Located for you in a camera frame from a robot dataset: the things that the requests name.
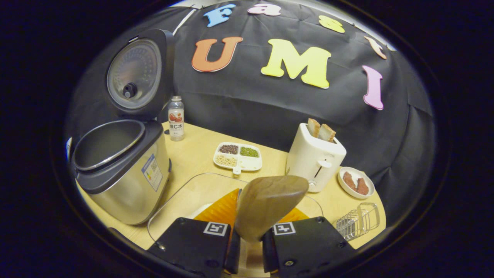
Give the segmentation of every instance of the energy label sticker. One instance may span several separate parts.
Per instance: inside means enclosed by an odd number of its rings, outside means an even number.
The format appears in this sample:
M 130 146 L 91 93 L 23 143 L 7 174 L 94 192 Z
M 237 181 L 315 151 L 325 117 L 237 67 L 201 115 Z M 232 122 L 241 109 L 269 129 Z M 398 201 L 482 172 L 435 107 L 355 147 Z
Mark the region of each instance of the energy label sticker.
M 148 159 L 144 167 L 141 169 L 142 173 L 146 177 L 149 184 L 153 187 L 155 191 L 158 191 L 163 174 L 160 171 L 156 158 L 154 154 Z

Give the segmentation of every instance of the foam letter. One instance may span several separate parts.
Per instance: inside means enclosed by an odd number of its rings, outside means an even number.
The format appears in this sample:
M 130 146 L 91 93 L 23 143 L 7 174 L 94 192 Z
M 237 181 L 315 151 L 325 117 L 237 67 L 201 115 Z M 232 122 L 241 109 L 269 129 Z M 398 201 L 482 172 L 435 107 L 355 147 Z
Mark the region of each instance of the foam letter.
M 212 11 L 209 11 L 204 14 L 204 16 L 207 16 L 209 19 L 209 24 L 207 25 L 208 27 L 212 27 L 216 24 L 220 24 L 222 22 L 225 22 L 228 20 L 228 16 L 232 14 L 232 10 L 230 8 L 235 7 L 235 4 L 228 4 L 223 7 L 219 7 L 217 9 L 214 9 Z
M 384 108 L 381 102 L 382 75 L 373 68 L 362 67 L 367 73 L 367 95 L 364 96 L 364 102 L 377 110 L 382 110 Z
M 322 48 L 311 47 L 302 55 L 299 55 L 289 41 L 271 39 L 268 43 L 273 46 L 273 49 L 271 50 L 268 65 L 261 69 L 262 74 L 276 77 L 283 76 L 285 73 L 281 69 L 281 62 L 283 61 L 290 78 L 294 79 L 307 67 L 307 72 L 302 75 L 304 83 L 323 89 L 329 88 L 329 82 L 326 80 L 326 68 L 331 53 Z
M 333 31 L 337 31 L 338 33 L 345 33 L 345 29 L 343 29 L 343 25 L 339 23 L 337 20 L 334 20 L 332 18 L 329 18 L 324 15 L 319 16 L 319 23 L 323 25 L 324 27 L 331 29 Z
M 241 42 L 242 40 L 243 38 L 241 37 L 224 38 L 222 42 L 225 43 L 225 46 L 223 47 L 221 57 L 214 62 L 210 62 L 207 60 L 207 54 L 209 53 L 211 45 L 216 43 L 218 40 L 207 39 L 198 41 L 196 43 L 196 52 L 192 57 L 192 67 L 197 71 L 218 71 L 226 67 L 232 60 L 233 52 L 237 47 L 237 43 Z
M 382 47 L 378 45 L 373 38 L 369 38 L 369 37 L 364 37 L 364 38 L 366 38 L 369 41 L 370 46 L 372 47 L 372 49 L 374 49 L 377 55 L 379 55 L 379 57 L 383 58 L 384 60 L 387 59 L 386 55 L 384 55 L 381 51 Z
M 255 4 L 254 7 L 248 9 L 249 13 L 277 16 L 280 15 L 281 8 L 272 4 Z

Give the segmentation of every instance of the small white bowl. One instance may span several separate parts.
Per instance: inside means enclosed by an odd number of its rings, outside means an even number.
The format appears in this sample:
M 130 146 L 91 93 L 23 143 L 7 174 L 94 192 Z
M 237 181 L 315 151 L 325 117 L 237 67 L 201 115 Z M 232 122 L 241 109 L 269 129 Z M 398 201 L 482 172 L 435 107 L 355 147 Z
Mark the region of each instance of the small white bowl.
M 343 180 L 343 175 L 345 174 L 345 172 L 348 172 L 349 174 L 352 175 L 352 180 L 355 183 L 355 185 L 357 185 L 357 179 L 364 178 L 364 181 L 366 182 L 366 185 L 369 188 L 369 192 L 367 193 L 367 195 L 362 195 L 360 193 L 357 193 L 346 184 L 346 182 Z M 375 191 L 374 183 L 369 179 L 369 177 L 367 177 L 367 175 L 364 174 L 363 172 L 360 172 L 359 170 L 352 167 L 342 167 L 338 173 L 338 181 L 340 186 L 343 188 L 343 190 L 345 190 L 348 194 L 350 194 L 355 198 L 359 198 L 359 199 L 369 198 L 370 196 L 372 196 L 372 194 L 374 194 Z

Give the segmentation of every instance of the white plate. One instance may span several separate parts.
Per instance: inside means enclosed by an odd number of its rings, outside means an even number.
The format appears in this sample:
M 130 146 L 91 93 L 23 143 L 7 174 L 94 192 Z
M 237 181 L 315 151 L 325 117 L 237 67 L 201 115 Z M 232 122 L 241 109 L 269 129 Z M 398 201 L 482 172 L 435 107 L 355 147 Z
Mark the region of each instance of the white plate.
M 362 195 L 360 193 L 355 192 L 353 189 L 351 189 L 346 182 L 343 180 L 343 175 L 345 172 L 348 172 L 349 174 L 352 175 L 352 180 L 355 185 L 357 185 L 357 179 L 359 178 L 364 178 L 364 181 L 366 182 L 367 187 L 369 188 L 369 192 L 367 195 Z M 342 167 L 338 173 L 338 181 L 340 186 L 351 196 L 359 199 L 366 199 L 372 196 L 374 194 L 375 188 L 374 188 L 374 183 L 367 177 L 366 174 L 363 172 L 360 172 L 359 170 L 352 168 L 352 167 Z
M 239 147 L 238 153 L 237 154 L 230 154 L 230 153 L 220 152 L 219 149 L 223 145 L 236 145 L 236 146 L 238 146 Z M 254 149 L 259 154 L 259 157 L 240 155 L 240 150 L 242 147 Z M 218 155 L 223 155 L 226 158 L 235 158 L 237 161 L 237 164 L 235 166 L 226 166 L 226 165 L 219 164 L 216 162 L 216 157 Z M 261 151 L 257 147 L 252 146 L 252 145 L 232 143 L 232 142 L 223 142 L 223 143 L 220 143 L 220 145 L 218 145 L 218 147 L 216 148 L 216 151 L 214 152 L 214 155 L 213 155 L 213 162 L 216 165 L 218 165 L 219 167 L 223 167 L 223 168 L 227 168 L 227 169 L 233 169 L 233 174 L 235 174 L 235 175 L 240 174 L 241 171 L 257 171 L 257 170 L 261 169 L 261 167 L 262 167 Z

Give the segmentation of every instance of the blue letter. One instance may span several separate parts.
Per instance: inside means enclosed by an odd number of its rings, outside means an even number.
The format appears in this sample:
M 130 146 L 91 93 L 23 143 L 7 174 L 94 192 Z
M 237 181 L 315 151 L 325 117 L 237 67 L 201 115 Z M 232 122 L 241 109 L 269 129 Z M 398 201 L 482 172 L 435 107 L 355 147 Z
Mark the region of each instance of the blue letter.
M 209 19 L 209 24 L 207 26 L 212 27 L 216 24 L 220 24 L 222 22 L 227 21 L 228 16 L 223 17 L 223 15 L 232 14 L 232 10 L 230 10 L 229 8 L 233 8 L 233 7 L 235 7 L 235 4 L 228 4 L 226 6 L 219 7 L 217 9 L 205 13 L 204 16 L 207 16 L 207 18 Z

